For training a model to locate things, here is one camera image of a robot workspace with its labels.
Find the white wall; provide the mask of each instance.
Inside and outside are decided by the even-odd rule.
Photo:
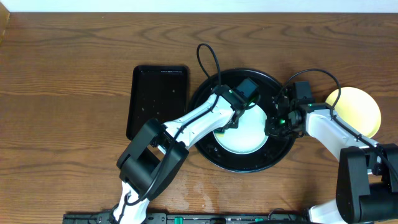
[[[398,12],[398,0],[0,0],[11,12]]]

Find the yellow disc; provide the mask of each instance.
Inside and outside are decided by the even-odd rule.
[[[326,102],[332,105],[338,90],[331,93]],[[366,92],[353,88],[341,88],[341,96],[335,107],[338,115],[354,129],[368,138],[373,137],[380,128],[380,109],[374,99]]]

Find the wooden table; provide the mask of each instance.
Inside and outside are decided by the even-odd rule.
[[[0,223],[60,223],[67,212],[115,205],[133,68],[184,64],[192,96],[206,78],[195,55],[201,42],[211,44],[222,70],[256,68],[284,82],[306,68],[327,69],[377,101],[375,139],[398,143],[396,14],[13,13],[0,46]],[[319,101],[336,88],[317,73],[297,80],[310,80]],[[149,206],[170,213],[299,210],[335,197],[337,169],[312,138],[252,174],[220,169],[192,148]]]

